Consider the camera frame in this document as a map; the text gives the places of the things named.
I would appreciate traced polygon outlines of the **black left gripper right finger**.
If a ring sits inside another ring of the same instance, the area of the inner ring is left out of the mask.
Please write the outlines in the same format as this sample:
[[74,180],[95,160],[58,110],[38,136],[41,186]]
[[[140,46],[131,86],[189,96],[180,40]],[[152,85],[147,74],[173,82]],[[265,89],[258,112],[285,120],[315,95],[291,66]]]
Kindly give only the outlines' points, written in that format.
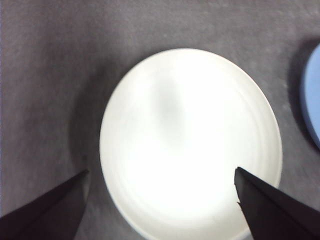
[[237,167],[239,206],[255,240],[318,240],[320,212]]

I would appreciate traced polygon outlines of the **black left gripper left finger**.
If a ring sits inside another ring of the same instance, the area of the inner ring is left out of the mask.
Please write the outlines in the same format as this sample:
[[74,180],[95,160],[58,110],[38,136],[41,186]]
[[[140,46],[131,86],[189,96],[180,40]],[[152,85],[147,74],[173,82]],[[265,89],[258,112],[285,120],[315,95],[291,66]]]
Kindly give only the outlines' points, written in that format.
[[86,169],[0,218],[2,240],[73,240],[90,188]]

